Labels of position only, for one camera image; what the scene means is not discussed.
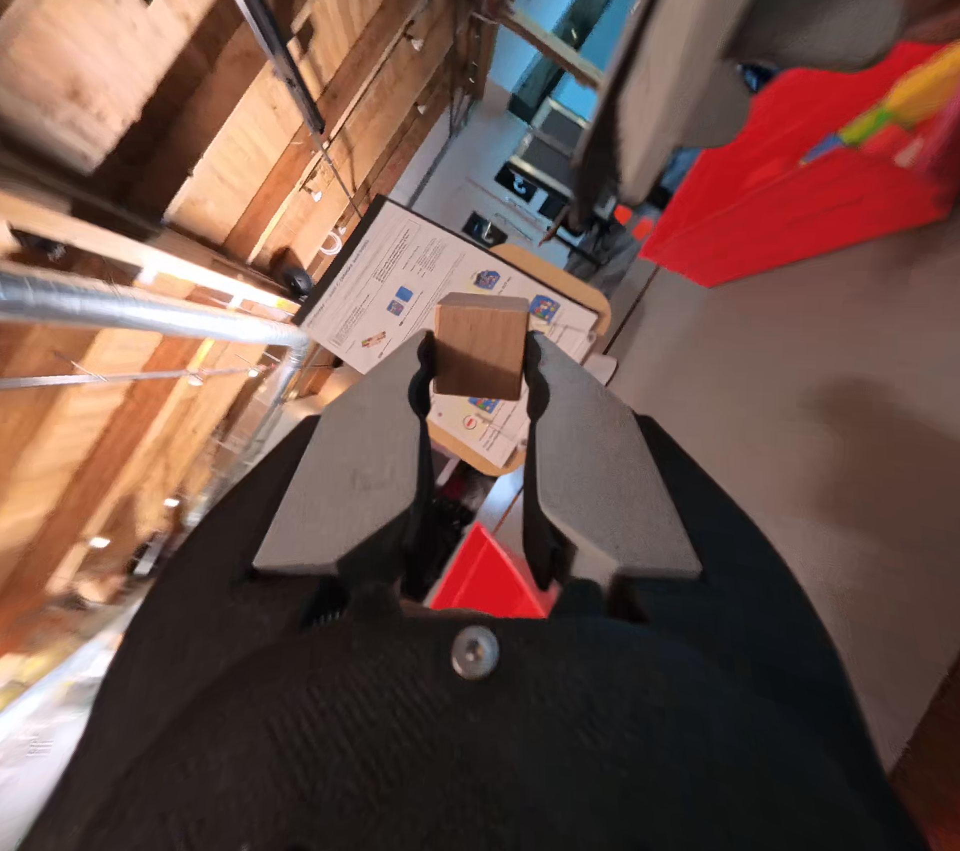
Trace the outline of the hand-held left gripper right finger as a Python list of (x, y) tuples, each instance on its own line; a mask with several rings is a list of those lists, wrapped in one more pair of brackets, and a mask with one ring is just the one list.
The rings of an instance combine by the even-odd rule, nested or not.
[(544, 334), (524, 352), (522, 547), (535, 585), (694, 581), (702, 564), (630, 408)]

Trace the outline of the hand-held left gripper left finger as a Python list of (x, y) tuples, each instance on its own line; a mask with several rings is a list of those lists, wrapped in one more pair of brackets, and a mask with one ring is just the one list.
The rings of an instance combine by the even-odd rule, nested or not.
[(433, 335), (415, 332), (319, 415), (253, 559), (264, 574), (406, 574), (433, 486)]

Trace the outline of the red plastic bin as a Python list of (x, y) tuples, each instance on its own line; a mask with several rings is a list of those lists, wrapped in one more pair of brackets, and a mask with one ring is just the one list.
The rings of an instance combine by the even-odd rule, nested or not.
[(856, 73), (792, 67), (704, 149), (639, 257), (714, 288), (944, 221), (958, 197), (958, 41)]
[(545, 619), (560, 594), (540, 589), (524, 557), (475, 521), (427, 595), (430, 610), (462, 610), (498, 619)]

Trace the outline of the silver air duct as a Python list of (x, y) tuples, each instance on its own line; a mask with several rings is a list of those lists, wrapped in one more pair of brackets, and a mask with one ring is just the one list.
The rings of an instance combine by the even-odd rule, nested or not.
[(290, 323), (9, 262), (2, 263), (1, 318), (295, 349), (312, 343)]

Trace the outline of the natural wooden block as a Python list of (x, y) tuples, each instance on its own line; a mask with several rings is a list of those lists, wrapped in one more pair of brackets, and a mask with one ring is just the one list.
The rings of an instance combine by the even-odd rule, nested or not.
[(443, 296), (435, 308), (435, 393), (519, 401), (529, 309), (529, 300), (517, 296)]

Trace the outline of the printed instruction sheet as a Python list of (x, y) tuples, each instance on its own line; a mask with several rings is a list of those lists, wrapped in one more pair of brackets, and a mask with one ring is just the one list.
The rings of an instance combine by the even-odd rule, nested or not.
[(436, 305), (449, 293), (528, 299), (530, 330), (545, 338), (543, 351), (568, 356), (560, 369), (542, 371), (558, 380), (558, 410), (576, 423), (606, 416), (604, 385), (570, 369), (592, 349), (597, 315), (390, 199), (374, 201), (298, 320), (309, 338), (365, 375), (432, 332)]

